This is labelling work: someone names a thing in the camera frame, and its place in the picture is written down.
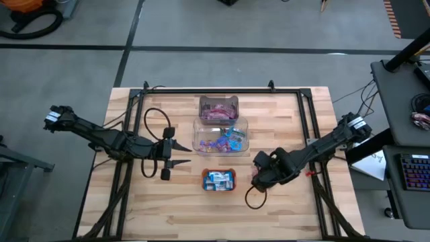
concrete floor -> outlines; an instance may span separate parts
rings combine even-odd
[[[124,46],[137,6],[138,0],[84,0],[55,33],[18,42],[0,38],[0,44]],[[324,13],[319,7],[316,0],[240,0],[230,8],[215,0],[146,0],[133,45],[400,50],[410,42],[394,37],[382,0],[332,0]],[[0,28],[10,27],[0,8]],[[73,134],[42,130],[43,119],[51,105],[69,105],[101,124],[122,51],[0,49],[0,56],[0,134],[11,149],[56,164],[52,174],[33,174],[11,235],[70,239],[94,153]],[[383,58],[391,56],[132,51],[120,86],[262,86],[273,79],[277,86],[329,86],[335,100],[367,84],[370,63]],[[358,110],[359,95],[334,104],[338,118]],[[378,133],[388,126],[379,98],[374,109],[366,120]],[[372,238],[430,237],[385,218],[383,194],[360,190],[357,199]]]

rgb keyboard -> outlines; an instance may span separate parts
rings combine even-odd
[[[406,190],[430,192],[430,159],[427,155],[399,155]]]

wooden table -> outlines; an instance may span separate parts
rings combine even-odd
[[[112,91],[106,122],[124,112],[129,90],[116,88]],[[312,95],[320,132],[325,135],[337,124],[329,89],[312,87]],[[265,206],[259,210],[251,210],[244,201],[245,192],[251,186],[253,158],[258,151],[270,152],[276,147],[291,151],[304,147],[297,97],[292,94],[237,96],[240,115],[249,122],[250,149],[242,157],[202,157],[196,152],[173,151],[172,159],[191,159],[192,162],[172,169],[170,181],[160,180],[160,169],[156,177],[144,178],[140,172],[140,160],[135,160],[123,239],[320,239],[312,183],[304,172],[290,183],[270,189]],[[196,94],[146,95],[143,110],[150,107],[164,110],[172,126],[176,127],[175,138],[192,149],[193,121],[198,115],[199,97]],[[150,112],[148,126],[161,136],[166,121],[160,113]],[[151,137],[143,123],[140,127],[139,135]],[[106,158],[106,154],[98,154],[95,164]],[[115,162],[112,161],[92,173],[78,235],[85,234],[108,205],[114,167]],[[153,162],[146,161],[145,167],[150,173]],[[205,168],[233,168],[237,174],[235,191],[221,194],[205,192],[201,185]],[[364,233],[346,162],[333,159],[329,163],[329,173],[337,206],[353,227]],[[253,190],[249,202],[256,205],[262,199],[263,195]],[[330,226],[329,212],[325,211]]]

